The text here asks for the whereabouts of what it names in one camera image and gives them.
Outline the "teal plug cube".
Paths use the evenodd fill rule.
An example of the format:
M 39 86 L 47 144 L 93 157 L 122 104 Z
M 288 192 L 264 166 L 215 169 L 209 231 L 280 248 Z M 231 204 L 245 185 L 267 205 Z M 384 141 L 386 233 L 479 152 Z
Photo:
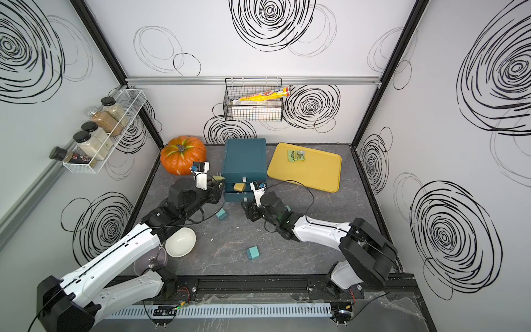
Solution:
M 221 208 L 217 213 L 216 213 L 216 216 L 218 218 L 219 221 L 223 221 L 223 220 L 226 220 L 228 218 L 228 213 L 223 209 Z
M 246 254 L 249 260 L 255 260 L 260 257 L 260 252 L 257 246 L 247 248 Z

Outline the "teal drawer cabinet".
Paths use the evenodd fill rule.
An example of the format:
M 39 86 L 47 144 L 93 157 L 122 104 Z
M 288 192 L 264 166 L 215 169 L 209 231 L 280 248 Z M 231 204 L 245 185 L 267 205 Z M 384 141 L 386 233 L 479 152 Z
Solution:
M 254 201 L 251 182 L 267 182 L 267 146 L 265 138 L 229 139 L 221 176 L 225 178 L 227 202 Z M 245 183 L 244 192 L 235 192 L 235 183 Z

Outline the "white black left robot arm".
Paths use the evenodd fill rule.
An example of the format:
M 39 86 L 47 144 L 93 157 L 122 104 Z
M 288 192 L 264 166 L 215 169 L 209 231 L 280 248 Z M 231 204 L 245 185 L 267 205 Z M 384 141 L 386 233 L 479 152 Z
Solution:
M 224 189 L 223 177 L 178 178 L 159 207 L 105 252 L 59 279 L 40 282 L 34 320 L 46 331 L 90 331 L 112 313 L 175 290 L 177 276 L 159 263 L 134 279 L 115 286 L 110 282 L 150 250 L 160 249 L 204 204 L 218 203 Z

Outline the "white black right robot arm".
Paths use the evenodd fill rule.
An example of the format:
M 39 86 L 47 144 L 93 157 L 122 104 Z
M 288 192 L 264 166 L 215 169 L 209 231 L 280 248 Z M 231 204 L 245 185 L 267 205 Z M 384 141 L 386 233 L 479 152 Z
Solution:
M 247 219 L 264 220 L 286 240 L 317 243 L 340 251 L 344 261 L 335 264 L 329 276 L 337 288 L 347 290 L 365 283 L 383 289 L 395 268 L 396 247 L 362 218 L 350 223 L 314 219 L 288 210 L 274 192 L 265 192 L 258 202 L 243 201 L 241 207 Z

